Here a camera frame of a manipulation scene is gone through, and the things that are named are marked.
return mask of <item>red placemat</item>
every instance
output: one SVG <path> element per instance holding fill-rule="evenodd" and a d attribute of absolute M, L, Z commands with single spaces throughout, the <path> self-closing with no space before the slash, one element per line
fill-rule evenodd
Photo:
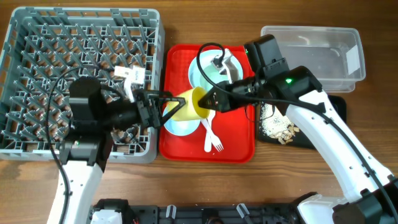
<path fill-rule="evenodd" d="M 164 90 L 177 96 L 192 88 L 188 80 L 188 68 L 197 56 L 201 45 L 175 45 L 167 54 Z M 239 60 L 243 77 L 253 76 L 248 58 L 241 47 L 226 47 Z M 254 109 L 248 107 L 248 117 L 254 120 Z M 174 136 L 164 127 L 160 130 L 159 150 L 171 160 L 198 162 L 245 163 L 254 155 L 254 123 L 246 119 L 244 108 L 227 113 L 217 112 L 212 124 L 213 132 L 220 138 L 224 150 L 218 152 L 213 146 L 205 152 L 206 129 L 199 125 L 188 136 Z"/>

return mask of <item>wood surface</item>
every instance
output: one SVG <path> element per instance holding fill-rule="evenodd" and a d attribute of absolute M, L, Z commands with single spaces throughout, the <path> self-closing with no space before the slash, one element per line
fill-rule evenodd
<path fill-rule="evenodd" d="M 0 41 L 19 6 L 154 8 L 166 31 L 165 49 L 181 43 L 241 45 L 265 25 L 356 28 L 366 79 L 352 93 L 348 125 L 359 140 L 398 174 L 398 1 L 104 1 L 0 2 Z M 0 161 L 0 223 L 45 223 L 58 170 L 53 162 Z M 173 162 L 158 155 L 148 165 L 108 164 L 94 202 L 126 198 L 131 205 L 232 205 L 290 202 L 311 191 L 341 195 L 318 152 L 256 141 L 244 165 Z"/>

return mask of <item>white sticker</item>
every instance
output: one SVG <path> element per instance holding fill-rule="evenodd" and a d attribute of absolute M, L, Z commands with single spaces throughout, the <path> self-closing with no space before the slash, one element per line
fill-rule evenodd
<path fill-rule="evenodd" d="M 133 65 L 132 68 L 115 66 L 114 75 L 123 78 L 129 77 L 131 83 L 142 85 L 145 80 L 145 68 L 135 65 Z"/>
<path fill-rule="evenodd" d="M 347 67 L 348 74 L 351 75 L 353 72 L 357 71 L 360 68 L 361 64 L 359 63 L 359 54 L 358 54 L 358 46 L 355 45 L 352 49 L 350 49 L 347 53 Z"/>

